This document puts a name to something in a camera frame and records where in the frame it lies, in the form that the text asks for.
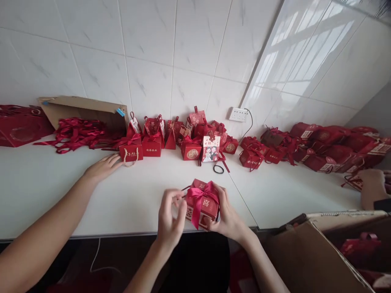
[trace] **power socket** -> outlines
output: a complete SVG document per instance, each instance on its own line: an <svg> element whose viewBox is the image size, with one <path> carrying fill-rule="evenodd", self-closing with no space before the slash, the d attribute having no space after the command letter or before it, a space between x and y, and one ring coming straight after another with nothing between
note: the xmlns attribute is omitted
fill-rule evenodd
<svg viewBox="0 0 391 293"><path fill-rule="evenodd" d="M228 119L232 121L246 122L247 115L247 110L232 107Z"/></svg>

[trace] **black cable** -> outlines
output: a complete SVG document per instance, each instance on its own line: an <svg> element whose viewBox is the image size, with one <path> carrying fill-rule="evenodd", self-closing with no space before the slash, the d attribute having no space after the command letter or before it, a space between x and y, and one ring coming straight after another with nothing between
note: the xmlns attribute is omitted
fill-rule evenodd
<svg viewBox="0 0 391 293"><path fill-rule="evenodd" d="M253 116L251 115L251 112L250 112L249 109L247 109L247 108L244 108L244 109L247 110L247 111L250 113L250 116L251 116L251 126L250 126L250 128L246 131L246 133L243 135L243 137L242 137L241 140L239 141L239 144L242 142L242 140L243 140L243 138L246 136L247 132L250 131L251 127L253 127Z"/></svg>

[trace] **brown cardboard box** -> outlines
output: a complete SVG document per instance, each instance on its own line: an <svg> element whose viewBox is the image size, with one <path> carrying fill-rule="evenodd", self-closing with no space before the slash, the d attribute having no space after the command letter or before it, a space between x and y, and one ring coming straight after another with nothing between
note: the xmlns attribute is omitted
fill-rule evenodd
<svg viewBox="0 0 391 293"><path fill-rule="evenodd" d="M59 119L71 117L97 119L106 123L110 130L124 132L129 124L126 105L77 96L41 97L38 101L55 129L58 128Z"/></svg>
<svg viewBox="0 0 391 293"><path fill-rule="evenodd" d="M383 211L302 214L264 244L292 293L373 293L370 285L332 244L371 231L382 241L382 261L390 271L391 217Z"/></svg>

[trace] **white tile wall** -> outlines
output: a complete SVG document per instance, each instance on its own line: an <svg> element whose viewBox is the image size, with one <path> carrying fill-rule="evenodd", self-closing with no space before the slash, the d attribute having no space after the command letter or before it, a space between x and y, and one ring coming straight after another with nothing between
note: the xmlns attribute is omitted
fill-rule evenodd
<svg viewBox="0 0 391 293"><path fill-rule="evenodd" d="M391 76L391 28L344 1L285 1L243 107L265 125L344 124ZM78 95L126 104L140 121L184 120L195 105L238 107L280 1L0 2L0 104Z"/></svg>

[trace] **gift bag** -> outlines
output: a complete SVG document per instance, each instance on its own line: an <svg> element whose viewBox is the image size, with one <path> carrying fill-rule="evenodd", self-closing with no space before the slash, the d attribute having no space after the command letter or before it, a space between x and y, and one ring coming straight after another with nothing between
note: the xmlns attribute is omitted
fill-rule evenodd
<svg viewBox="0 0 391 293"><path fill-rule="evenodd" d="M179 131L181 126L183 125L183 122L178 121L178 119L179 117L177 116L175 120L168 120L166 149L176 148Z"/></svg>
<svg viewBox="0 0 391 293"><path fill-rule="evenodd" d="M190 123L194 126L196 126L198 123L203 123L205 117L204 111L198 111L197 106L194 107L194 113L189 114Z"/></svg>
<svg viewBox="0 0 391 293"><path fill-rule="evenodd" d="M201 162L216 162L220 151L220 137L209 132L204 136Z"/></svg>
<svg viewBox="0 0 391 293"><path fill-rule="evenodd" d="M134 113L130 112L130 121L129 121L129 126L127 128L126 136L131 138L136 133L141 134L141 126L137 118L134 116Z"/></svg>
<svg viewBox="0 0 391 293"><path fill-rule="evenodd" d="M144 125L144 132L143 136L154 136L157 133L160 133L160 139L161 139L161 148L164 149L164 142L165 142L165 121L162 119L162 116L159 115L157 118L148 118L147 116L144 117L145 125Z"/></svg>

